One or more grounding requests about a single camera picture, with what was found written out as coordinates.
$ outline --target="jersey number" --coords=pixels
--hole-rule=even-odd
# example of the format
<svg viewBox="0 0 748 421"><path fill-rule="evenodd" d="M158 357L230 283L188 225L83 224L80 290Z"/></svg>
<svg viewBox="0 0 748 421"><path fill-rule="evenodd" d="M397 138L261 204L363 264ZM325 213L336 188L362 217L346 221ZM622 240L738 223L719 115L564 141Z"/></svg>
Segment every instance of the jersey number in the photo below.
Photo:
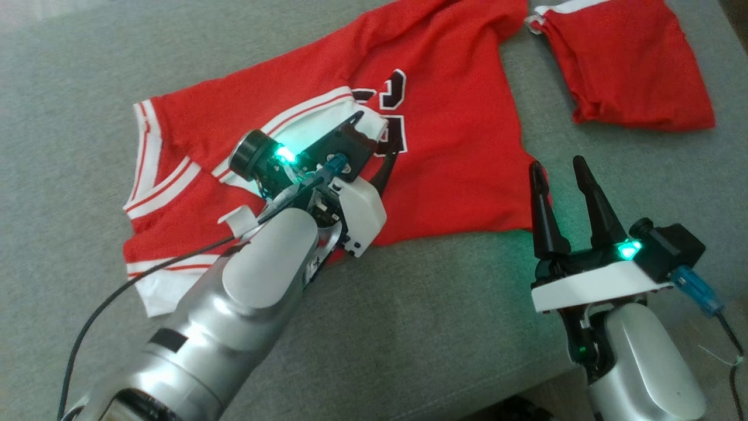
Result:
<svg viewBox="0 0 748 421"><path fill-rule="evenodd" d="M385 82L386 92L379 93L379 110L393 111L405 100L405 72L395 69L392 76ZM357 103L363 104L376 94L374 89L359 88L353 90L353 97ZM375 154L377 157L384 156L384 152L392 151L393 148L399 153L408 151L408 143L405 141L405 117L402 115L383 115L387 119L387 129L384 131L380 143L386 144L382 153Z"/></svg>

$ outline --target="blue cable connector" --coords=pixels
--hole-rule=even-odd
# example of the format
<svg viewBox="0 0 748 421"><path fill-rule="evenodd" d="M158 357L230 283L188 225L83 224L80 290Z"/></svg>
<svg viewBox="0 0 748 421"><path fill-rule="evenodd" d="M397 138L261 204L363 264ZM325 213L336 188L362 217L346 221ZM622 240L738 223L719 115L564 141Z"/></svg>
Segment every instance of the blue cable connector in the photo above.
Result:
<svg viewBox="0 0 748 421"><path fill-rule="evenodd" d="M688 266L679 266L675 269L670 276L670 280L673 285L696 301L696 304L699 304L699 307L708 317L716 315L725 308L725 305L717 299L714 291L709 288L704 279Z"/></svg>

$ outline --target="gray fabric surface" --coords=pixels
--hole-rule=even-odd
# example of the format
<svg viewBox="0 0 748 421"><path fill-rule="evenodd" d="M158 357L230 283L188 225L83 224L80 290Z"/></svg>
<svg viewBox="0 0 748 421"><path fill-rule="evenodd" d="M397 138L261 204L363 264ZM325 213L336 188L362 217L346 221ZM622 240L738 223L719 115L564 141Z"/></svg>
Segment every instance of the gray fabric surface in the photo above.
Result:
<svg viewBox="0 0 748 421"><path fill-rule="evenodd" d="M384 0L133 1L0 39L0 413L53 417L67 353L125 277L121 210L132 186L131 104L271 58ZM699 271L747 290L743 203L748 59L713 0L674 1L718 128L662 134L571 122L542 39L501 47L524 145L549 171L560 225L589 238L571 158L583 154L626 224L684 223ZM536 315L530 235L461 234L372 249L328 268L226 420L453 419L566 370L565 334ZM668 324L695 306L658 294ZM125 293L90 331L71 399L120 365L158 321Z"/></svg>

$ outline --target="basketball jersey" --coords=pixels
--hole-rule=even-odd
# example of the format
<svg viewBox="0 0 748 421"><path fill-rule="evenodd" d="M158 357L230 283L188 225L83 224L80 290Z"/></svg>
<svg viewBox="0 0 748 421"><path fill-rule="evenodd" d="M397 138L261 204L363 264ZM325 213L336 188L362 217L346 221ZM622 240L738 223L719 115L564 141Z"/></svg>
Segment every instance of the basketball jersey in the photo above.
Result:
<svg viewBox="0 0 748 421"><path fill-rule="evenodd" d="M241 205L262 210L255 183L228 169L242 135L259 128L298 153L356 111L357 130L399 146L375 245L529 229L533 159L498 53L526 13L523 0L400 0L285 55L135 104L129 276L231 235L218 219ZM136 284L148 314L172 311L225 247Z"/></svg>

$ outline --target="folded red shorts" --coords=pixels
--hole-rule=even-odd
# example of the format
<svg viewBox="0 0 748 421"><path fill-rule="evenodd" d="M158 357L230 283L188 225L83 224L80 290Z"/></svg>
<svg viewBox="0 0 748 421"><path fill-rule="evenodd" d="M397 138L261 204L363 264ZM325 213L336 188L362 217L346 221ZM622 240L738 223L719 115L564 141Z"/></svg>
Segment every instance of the folded red shorts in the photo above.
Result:
<svg viewBox="0 0 748 421"><path fill-rule="evenodd" d="M653 130L714 127L714 110L678 18L663 0L572 0L527 18L548 37L574 121Z"/></svg>

